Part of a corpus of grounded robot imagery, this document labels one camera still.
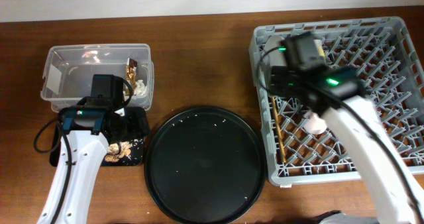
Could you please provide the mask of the white tissue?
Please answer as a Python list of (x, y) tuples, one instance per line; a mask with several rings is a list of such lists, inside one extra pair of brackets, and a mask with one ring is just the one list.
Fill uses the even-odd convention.
[(135, 83), (132, 83), (130, 80), (127, 80), (127, 82), (132, 87), (132, 95), (141, 96), (146, 94), (147, 87), (145, 86), (143, 80), (136, 80)]

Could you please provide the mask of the yellow plastic bowl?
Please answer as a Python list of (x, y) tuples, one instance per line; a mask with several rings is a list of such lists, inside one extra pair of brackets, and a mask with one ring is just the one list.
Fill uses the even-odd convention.
[(319, 39), (314, 39), (313, 41), (315, 43), (315, 47), (318, 51), (318, 54), (320, 55), (320, 57), (322, 57), (324, 64), (326, 64), (325, 51), (323, 50), (323, 47), (322, 47), (322, 41)]

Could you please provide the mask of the pink plastic cup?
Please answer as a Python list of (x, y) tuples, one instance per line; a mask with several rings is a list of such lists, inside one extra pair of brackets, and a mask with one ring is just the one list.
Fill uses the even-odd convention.
[(327, 130), (326, 122), (321, 119), (318, 114), (308, 111), (304, 118), (307, 119), (307, 122), (304, 124), (303, 128), (313, 135), (320, 135)]

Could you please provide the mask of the brown foil snack wrapper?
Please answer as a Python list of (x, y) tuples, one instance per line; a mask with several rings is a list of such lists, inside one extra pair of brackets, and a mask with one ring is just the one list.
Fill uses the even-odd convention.
[(134, 88), (136, 85), (136, 70), (138, 63), (132, 58), (127, 59), (127, 65), (125, 69), (126, 80), (130, 83), (131, 87)]

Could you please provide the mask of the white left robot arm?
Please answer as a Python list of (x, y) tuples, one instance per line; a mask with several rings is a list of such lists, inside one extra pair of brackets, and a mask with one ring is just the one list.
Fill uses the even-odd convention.
[(85, 223), (97, 173), (106, 156), (142, 154), (149, 135), (146, 111), (131, 107), (131, 84), (95, 74), (91, 94), (61, 109), (49, 123), (58, 130), (58, 163), (39, 223)]

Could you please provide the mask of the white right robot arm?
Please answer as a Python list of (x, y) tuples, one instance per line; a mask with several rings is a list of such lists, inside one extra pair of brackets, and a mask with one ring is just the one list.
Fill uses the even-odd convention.
[(311, 32), (273, 35), (264, 49), (267, 92), (297, 98), (324, 120), (368, 188), (378, 222), (422, 223), (423, 188), (395, 149), (355, 69), (330, 68)]

